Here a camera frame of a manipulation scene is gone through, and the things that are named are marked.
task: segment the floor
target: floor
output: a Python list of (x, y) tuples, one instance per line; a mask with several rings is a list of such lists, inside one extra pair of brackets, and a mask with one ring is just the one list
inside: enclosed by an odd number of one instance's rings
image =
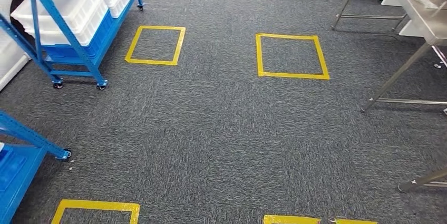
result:
[[(73, 78), (55, 90), (28, 63), (0, 92), (0, 109), (71, 148), (74, 161), (44, 161), (13, 223), (49, 223), (61, 199), (139, 203), (139, 223), (252, 224), (265, 214), (447, 222), (446, 190), (396, 189), (447, 163), (444, 108), (359, 111), (422, 40), (391, 33), (394, 21), (342, 20), (331, 31), (342, 0), (144, 1), (101, 64), (105, 91)], [(347, 10), (402, 14), (377, 0)], [(186, 28), (177, 66), (124, 60), (140, 25)], [(259, 77), (257, 33), (317, 35), (331, 79)], [(132, 58), (170, 60), (177, 37), (144, 30)], [(262, 41), (265, 71), (321, 73), (312, 42)], [(427, 55), (389, 96), (446, 96), (437, 62)], [(62, 223), (129, 216), (67, 209)]]

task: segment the blue storage bin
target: blue storage bin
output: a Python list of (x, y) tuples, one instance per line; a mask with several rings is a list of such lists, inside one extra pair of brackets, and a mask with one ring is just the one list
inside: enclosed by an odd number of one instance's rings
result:
[(26, 157), (14, 154), (13, 148), (3, 147), (0, 151), (0, 192), (6, 191), (25, 161)]
[[(98, 30), (96, 30), (90, 44), (83, 47), (90, 58), (95, 58), (98, 56), (98, 50), (102, 48), (112, 23), (112, 15), (110, 15), (110, 10), (107, 10), (107, 13), (98, 27)], [(47, 55), (53, 58), (78, 57), (76, 51), (71, 45), (43, 45), (42, 48), (46, 51)]]

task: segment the yellow tape square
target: yellow tape square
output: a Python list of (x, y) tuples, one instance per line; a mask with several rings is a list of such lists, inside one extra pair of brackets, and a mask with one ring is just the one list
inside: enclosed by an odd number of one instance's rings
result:
[(51, 224), (61, 222), (66, 208), (131, 212), (129, 224), (138, 224), (138, 215), (140, 214), (140, 205), (137, 203), (63, 199), (57, 207)]
[[(314, 41), (317, 49), (318, 60), (322, 69), (322, 74), (295, 74), (295, 73), (277, 73), (277, 72), (265, 72), (263, 66), (263, 48), (261, 44), (262, 37), (270, 38), (288, 38), (292, 40), (312, 40)], [(306, 78), (306, 79), (321, 79), (329, 80), (329, 72), (327, 70), (326, 62), (324, 61), (323, 51), (318, 40), (318, 36), (296, 36), (296, 35), (282, 35), (282, 34), (269, 34), (258, 33), (256, 34), (256, 56), (258, 61), (258, 76), (272, 76), (272, 77), (291, 77), (291, 78)]]
[[(174, 57), (172, 61), (161, 61), (161, 60), (143, 60), (143, 59), (132, 59), (133, 51), (137, 46), (138, 39), (140, 38), (141, 32), (143, 29), (151, 29), (151, 30), (176, 30), (180, 31), (179, 39), (177, 41), (176, 50), (174, 52)], [(132, 43), (130, 44), (129, 50), (127, 51), (125, 60), (130, 63), (144, 63), (144, 64), (162, 64), (162, 65), (177, 65), (179, 60), (181, 47), (183, 44), (184, 33), (186, 32), (185, 27), (180, 26), (158, 26), (158, 25), (141, 25), (138, 27), (135, 36), (133, 37)]]
[(264, 215), (264, 224), (318, 224), (321, 219), (300, 216)]

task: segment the metal frame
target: metal frame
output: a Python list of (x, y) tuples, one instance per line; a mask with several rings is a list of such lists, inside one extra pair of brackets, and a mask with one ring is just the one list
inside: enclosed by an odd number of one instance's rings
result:
[(62, 149), (2, 111), (0, 111), (0, 125), (0, 134), (16, 137), (36, 147), (44, 148), (57, 159), (67, 159), (71, 155), (70, 151)]
[(431, 100), (411, 100), (411, 99), (384, 99), (381, 98), (383, 94), (399, 79), (399, 77), (416, 61), (426, 54), (432, 48), (435, 50), (438, 57), (443, 61), (447, 61), (444, 54), (435, 45), (424, 43), (405, 63), (401, 66), (391, 78), (371, 97), (368, 102), (362, 107), (362, 111), (368, 111), (376, 102), (381, 103), (402, 103), (402, 104), (434, 104), (447, 105), (447, 101), (431, 101)]
[(340, 9), (339, 13), (336, 15), (336, 20), (331, 25), (331, 29), (334, 30), (337, 26), (338, 22), (341, 18), (369, 18), (369, 19), (378, 19), (378, 20), (400, 20), (392, 30), (396, 30), (396, 28), (400, 25), (400, 23), (405, 19), (406, 14), (402, 16), (387, 16), (387, 15), (353, 15), (353, 14), (343, 14), (346, 6), (348, 5), (349, 0), (343, 1), (343, 6)]
[(426, 176), (416, 178), (407, 183), (401, 183), (397, 186), (397, 188), (401, 192), (409, 192), (410, 190), (419, 187), (419, 186), (427, 186), (427, 187), (444, 187), (447, 188), (447, 182), (436, 181), (439, 179), (447, 178), (447, 167), (442, 170), (433, 172)]
[[(72, 75), (72, 76), (85, 76), (85, 77), (93, 77), (97, 82), (97, 87), (100, 90), (103, 90), (107, 85), (107, 80), (103, 78), (99, 71), (99, 64), (101, 63), (101, 60), (93, 61), (90, 59), (85, 52), (84, 48), (81, 46), (81, 44), (77, 41), (77, 38), (74, 36), (73, 32), (68, 27), (67, 23), (59, 13), (59, 11), (56, 9), (54, 3), (52, 0), (40, 0), (42, 5), (45, 7), (45, 9), (48, 11), (50, 16), (54, 19), (58, 27), (61, 29), (61, 31), (66, 36), (68, 42), (72, 45), (76, 53), (78, 54), (79, 59), (76, 63), (71, 63), (71, 59), (62, 59), (58, 60), (58, 64), (79, 64), (84, 65), (87, 67), (88, 72), (83, 71), (64, 71), (64, 70), (54, 70), (52, 67), (52, 61), (49, 61), (48, 59), (44, 59), (42, 54), (42, 46), (40, 42), (40, 33), (38, 28), (38, 14), (37, 14), (37, 7), (36, 7), (36, 0), (31, 0), (31, 6), (32, 6), (32, 14), (33, 14), (33, 22), (34, 22), (34, 32), (35, 32), (35, 49), (30, 46), (30, 44), (21, 36), (21, 34), (2, 16), (1, 17), (1, 26), (4, 28), (7, 33), (19, 44), (19, 46), (30, 55), (30, 57), (39, 65), (39, 67), (44, 70), (44, 72), (50, 77), (53, 84), (57, 84), (60, 87), (62, 87), (62, 81), (63, 79), (60, 77), (60, 75)], [(138, 8), (143, 9), (144, 2), (143, 0), (138, 0)], [(113, 21), (116, 23), (119, 23), (116, 26), (117, 28), (120, 27), (123, 18), (125, 18), (125, 14), (122, 14), (120, 18), (114, 19)], [(110, 32), (111, 34), (115, 35), (117, 30), (114, 30), (114, 32)], [(101, 49), (100, 51), (102, 54), (98, 55), (101, 59), (103, 58), (104, 54), (107, 51), (107, 48), (110, 46), (110, 42), (105, 42), (104, 46), (106, 46), (105, 49)]]

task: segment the stainless steel table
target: stainless steel table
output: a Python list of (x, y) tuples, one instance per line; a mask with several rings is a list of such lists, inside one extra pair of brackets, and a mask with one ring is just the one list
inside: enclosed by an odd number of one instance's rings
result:
[(341, 18), (372, 18), (377, 20), (399, 20), (394, 26), (394, 28), (392, 28), (394, 31), (400, 25), (400, 23), (406, 18), (406, 14), (404, 14), (403, 16), (344, 14), (344, 11), (348, 3), (349, 0), (343, 1), (343, 6), (340, 9), (339, 13), (337, 14), (337, 18), (335, 19), (334, 23), (331, 25), (332, 30), (335, 30), (335, 27), (337, 26)]
[(430, 49), (433, 49), (438, 57), (447, 65), (447, 59), (438, 46), (447, 45), (447, 10), (438, 11), (433, 15), (434, 10), (426, 9), (416, 0), (399, 0), (402, 7), (417, 26), (420, 34), (425, 39), (423, 44), (409, 59), (394, 73), (394, 75), (371, 97), (362, 107), (366, 112), (374, 103), (406, 103), (406, 104), (435, 104), (447, 105), (447, 101), (430, 100), (409, 100), (409, 99), (384, 99), (381, 96), (397, 81), (413, 63), (421, 58)]

